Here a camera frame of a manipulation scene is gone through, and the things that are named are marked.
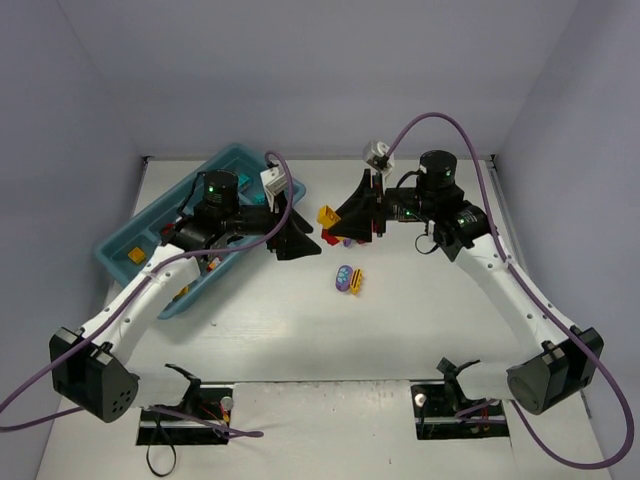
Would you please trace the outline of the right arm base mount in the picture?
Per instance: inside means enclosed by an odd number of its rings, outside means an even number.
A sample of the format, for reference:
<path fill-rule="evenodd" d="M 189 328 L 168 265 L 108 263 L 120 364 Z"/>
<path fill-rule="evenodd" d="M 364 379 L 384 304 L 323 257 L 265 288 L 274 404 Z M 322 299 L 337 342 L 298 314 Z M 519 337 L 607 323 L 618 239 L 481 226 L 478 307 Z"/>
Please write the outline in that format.
<path fill-rule="evenodd" d="M 510 431 L 500 401 L 467 399 L 458 375 L 479 360 L 456 366 L 442 358 L 437 369 L 441 380 L 410 384 L 410 396 L 418 441 L 483 440 L 509 438 Z"/>

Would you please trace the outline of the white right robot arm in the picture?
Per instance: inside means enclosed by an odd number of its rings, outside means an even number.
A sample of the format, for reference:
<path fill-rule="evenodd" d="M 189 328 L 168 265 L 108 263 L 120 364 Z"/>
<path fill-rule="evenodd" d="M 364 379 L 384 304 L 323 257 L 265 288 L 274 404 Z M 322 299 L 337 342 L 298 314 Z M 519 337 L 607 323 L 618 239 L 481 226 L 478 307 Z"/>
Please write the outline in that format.
<path fill-rule="evenodd" d="M 437 250 L 463 270 L 489 298 L 519 344 L 514 360 L 437 369 L 453 407 L 461 411 L 483 400 L 513 400 L 540 415 L 583 389 L 593 379 L 604 341 L 593 328 L 582 330 L 564 315 L 552 324 L 548 302 L 530 282 L 504 242 L 491 234 L 487 213 L 464 197 L 455 183 L 456 157 L 443 150 L 424 153 L 413 171 L 413 187 L 386 186 L 393 162 L 384 143 L 364 155 L 367 165 L 354 193 L 338 208 L 329 232 L 356 241 L 381 237 L 390 221 L 421 222 Z"/>

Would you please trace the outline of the teal rounded lego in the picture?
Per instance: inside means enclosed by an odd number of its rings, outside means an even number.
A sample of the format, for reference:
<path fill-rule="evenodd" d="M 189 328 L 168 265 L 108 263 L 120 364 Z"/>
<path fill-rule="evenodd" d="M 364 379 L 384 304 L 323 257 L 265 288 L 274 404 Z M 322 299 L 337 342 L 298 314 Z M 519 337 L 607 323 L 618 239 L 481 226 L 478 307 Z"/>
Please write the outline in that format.
<path fill-rule="evenodd" d="M 246 191 L 252 186 L 252 183 L 253 179 L 250 176 L 246 174 L 240 174 L 238 176 L 238 188 L 240 191 Z"/>

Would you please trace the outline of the red white lego brick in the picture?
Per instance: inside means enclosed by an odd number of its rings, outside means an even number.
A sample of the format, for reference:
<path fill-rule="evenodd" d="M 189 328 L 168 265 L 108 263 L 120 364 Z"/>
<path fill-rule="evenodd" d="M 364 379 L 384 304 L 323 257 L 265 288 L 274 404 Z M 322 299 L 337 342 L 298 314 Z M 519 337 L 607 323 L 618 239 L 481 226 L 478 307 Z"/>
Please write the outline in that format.
<path fill-rule="evenodd" d="M 220 264 L 222 263 L 222 260 L 220 257 L 214 257 L 212 260 L 209 261 L 209 263 L 206 266 L 206 271 L 210 272 L 213 271 L 214 269 L 216 269 Z"/>

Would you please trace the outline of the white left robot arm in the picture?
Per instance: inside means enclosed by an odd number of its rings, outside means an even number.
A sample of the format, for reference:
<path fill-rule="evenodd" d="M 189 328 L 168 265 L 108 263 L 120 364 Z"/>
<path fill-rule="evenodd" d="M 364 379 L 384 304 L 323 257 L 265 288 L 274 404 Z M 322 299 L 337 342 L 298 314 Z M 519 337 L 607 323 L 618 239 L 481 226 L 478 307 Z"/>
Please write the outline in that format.
<path fill-rule="evenodd" d="M 236 252 L 230 241 L 252 236 L 280 261 L 318 255 L 311 226 L 293 211 L 293 181 L 282 165 L 260 175 L 266 202 L 243 205 L 239 178 L 228 170 L 201 172 L 201 200 L 192 213 L 160 233 L 147 264 L 114 301 L 75 331 L 59 329 L 49 341 L 54 390 L 105 423 L 130 408 L 195 415 L 202 382 L 166 364 L 167 377 L 136 373 L 128 363 L 140 339 L 185 288 L 202 277 L 215 258 Z"/>

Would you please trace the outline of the small orange lego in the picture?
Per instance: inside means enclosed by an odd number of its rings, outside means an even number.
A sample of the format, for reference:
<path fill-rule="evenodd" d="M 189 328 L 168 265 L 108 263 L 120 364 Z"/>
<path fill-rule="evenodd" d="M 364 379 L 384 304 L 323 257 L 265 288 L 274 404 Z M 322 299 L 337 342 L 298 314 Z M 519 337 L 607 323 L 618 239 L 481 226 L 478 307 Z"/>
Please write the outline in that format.
<path fill-rule="evenodd" d="M 186 295 L 190 290 L 190 287 L 187 285 L 185 287 L 183 287 L 174 297 L 173 297 L 173 301 L 177 301 L 178 299 L 180 299 L 181 297 L 183 297 L 184 295 Z"/>

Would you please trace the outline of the teal yellow lego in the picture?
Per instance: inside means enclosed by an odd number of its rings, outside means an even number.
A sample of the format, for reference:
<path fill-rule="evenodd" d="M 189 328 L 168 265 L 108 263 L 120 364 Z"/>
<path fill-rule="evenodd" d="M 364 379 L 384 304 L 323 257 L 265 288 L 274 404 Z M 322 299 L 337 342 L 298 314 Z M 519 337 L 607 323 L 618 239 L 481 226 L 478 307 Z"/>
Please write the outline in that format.
<path fill-rule="evenodd" d="M 324 205 L 318 210 L 317 222 L 324 229 L 330 229 L 340 220 L 341 217 L 329 205 Z"/>

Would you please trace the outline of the red boat-shaped lego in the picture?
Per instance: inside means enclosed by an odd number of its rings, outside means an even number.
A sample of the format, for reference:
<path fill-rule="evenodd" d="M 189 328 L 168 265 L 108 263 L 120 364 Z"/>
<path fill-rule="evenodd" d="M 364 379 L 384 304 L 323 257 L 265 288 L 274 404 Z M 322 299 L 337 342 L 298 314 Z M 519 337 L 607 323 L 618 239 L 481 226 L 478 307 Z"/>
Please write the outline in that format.
<path fill-rule="evenodd" d="M 174 231 L 174 225 L 167 224 L 160 229 L 159 234 L 161 237 L 164 237 L 164 236 L 170 235 L 173 231 Z"/>

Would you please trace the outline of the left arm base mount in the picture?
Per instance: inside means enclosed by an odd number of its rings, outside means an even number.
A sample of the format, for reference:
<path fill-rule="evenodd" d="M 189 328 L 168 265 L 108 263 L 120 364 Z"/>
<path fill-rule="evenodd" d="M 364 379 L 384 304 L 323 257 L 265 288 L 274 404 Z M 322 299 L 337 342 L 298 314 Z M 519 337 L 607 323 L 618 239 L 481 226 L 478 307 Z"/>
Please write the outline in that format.
<path fill-rule="evenodd" d="M 234 387 L 225 384 L 207 384 L 194 374 L 175 364 L 166 367 L 182 375 L 189 386 L 180 403 L 175 406 L 161 404 L 169 413 L 143 410 L 140 414 L 136 437 L 137 446 L 223 446 L 231 434 L 208 427 L 200 420 L 229 427 L 234 406 Z"/>

